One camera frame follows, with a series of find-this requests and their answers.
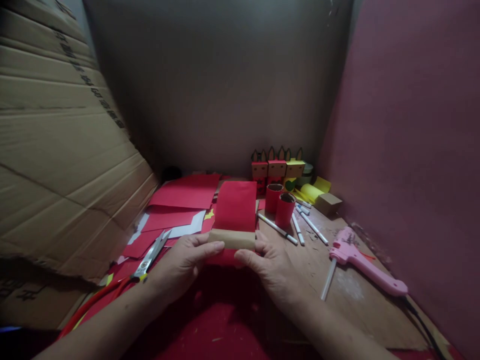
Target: pink glue gun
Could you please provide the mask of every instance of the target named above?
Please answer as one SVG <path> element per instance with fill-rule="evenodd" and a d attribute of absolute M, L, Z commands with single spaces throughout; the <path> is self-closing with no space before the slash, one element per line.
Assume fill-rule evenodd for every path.
<path fill-rule="evenodd" d="M 407 295 L 409 292 L 407 285 L 403 281 L 387 275 L 368 261 L 358 250 L 354 240 L 355 233 L 350 227 L 347 226 L 340 230 L 330 249 L 332 263 L 334 260 L 342 265 L 351 263 L 388 294 L 396 297 Z"/>

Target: pink wall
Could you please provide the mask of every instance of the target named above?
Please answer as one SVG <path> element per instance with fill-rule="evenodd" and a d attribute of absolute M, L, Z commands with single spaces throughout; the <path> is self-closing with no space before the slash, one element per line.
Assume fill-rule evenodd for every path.
<path fill-rule="evenodd" d="M 317 168 L 412 297 L 480 359 L 480 5 L 365 0 Z"/>

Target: cardboard box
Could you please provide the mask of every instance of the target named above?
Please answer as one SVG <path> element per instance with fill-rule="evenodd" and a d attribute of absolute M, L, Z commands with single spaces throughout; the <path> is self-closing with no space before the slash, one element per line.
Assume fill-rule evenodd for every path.
<path fill-rule="evenodd" d="M 58 290 L 57 283 L 65 287 L 68 281 L 55 276 L 98 283 L 126 246 L 158 182 L 130 142 L 68 9 L 58 1 L 3 6 L 0 259 L 25 259 L 51 273 L 46 281 L 33 279 L 32 268 L 19 270 L 24 284 L 0 296 L 0 310 L 10 325 L 53 329 L 65 316 L 63 307 L 74 307 L 86 294 L 73 280 L 71 291 Z M 3 272 L 1 277 L 5 294 L 19 284 Z M 16 300 L 31 288 L 42 289 L 37 307 Z"/>
<path fill-rule="evenodd" d="M 337 213 L 342 200 L 329 192 L 318 195 L 313 206 L 323 215 L 329 217 Z"/>

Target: black cord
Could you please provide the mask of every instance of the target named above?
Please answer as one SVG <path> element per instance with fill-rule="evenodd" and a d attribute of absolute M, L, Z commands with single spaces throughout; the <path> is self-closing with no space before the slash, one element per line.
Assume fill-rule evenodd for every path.
<path fill-rule="evenodd" d="M 420 315 L 419 315 L 419 312 L 417 311 L 417 309 L 414 308 L 414 306 L 410 303 L 410 301 L 407 299 L 406 296 L 402 296 L 400 299 L 403 301 L 403 303 L 405 304 L 408 311 L 410 311 L 417 318 L 417 320 L 420 322 L 421 326 L 423 327 L 423 330 L 425 330 L 426 335 L 428 336 L 428 339 L 430 340 L 431 345 L 433 346 L 433 349 L 435 350 L 436 354 L 438 355 L 438 358 L 440 360 L 447 360 L 447 358 L 444 356 L 444 354 L 440 350 L 440 348 L 439 348 L 437 342 L 435 341 L 434 337 L 432 336 L 432 333 L 427 328 L 427 326 L 425 325 L 423 320 L 420 318 Z"/>

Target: wooden table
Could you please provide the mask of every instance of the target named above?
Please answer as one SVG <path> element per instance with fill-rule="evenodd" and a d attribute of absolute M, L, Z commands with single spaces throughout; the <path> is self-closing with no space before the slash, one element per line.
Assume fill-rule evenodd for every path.
<path fill-rule="evenodd" d="M 275 219 L 274 215 L 269 213 L 266 213 L 265 216 L 272 221 Z M 310 235 L 313 237 L 315 234 L 311 228 L 296 211 L 295 216 L 305 239 L 305 247 L 300 246 L 300 243 L 298 246 L 294 246 L 261 220 L 259 221 L 260 230 L 271 242 L 284 244 L 296 270 L 307 279 L 320 299 L 331 263 L 329 248 L 332 246 L 336 234 L 346 227 L 347 223 L 341 217 L 330 220 L 312 207 L 309 219 L 328 239 L 329 246 L 326 246 L 318 238 L 312 240 Z M 298 238 L 293 224 L 291 223 L 290 226 L 291 228 L 287 232 Z M 374 257 L 358 236 L 356 236 L 356 240 L 362 253 Z M 372 262 L 385 273 L 389 273 L 377 259 Z M 350 265 L 337 265 L 326 303 L 388 349 L 424 350 L 428 347 L 426 336 L 420 330 L 420 325 L 415 320 L 412 321 L 409 313 L 402 310 L 400 302 L 384 293 Z M 428 328 L 437 334 L 437 338 L 441 339 L 442 336 L 439 335 L 438 330 L 427 316 L 421 311 L 420 316 Z"/>

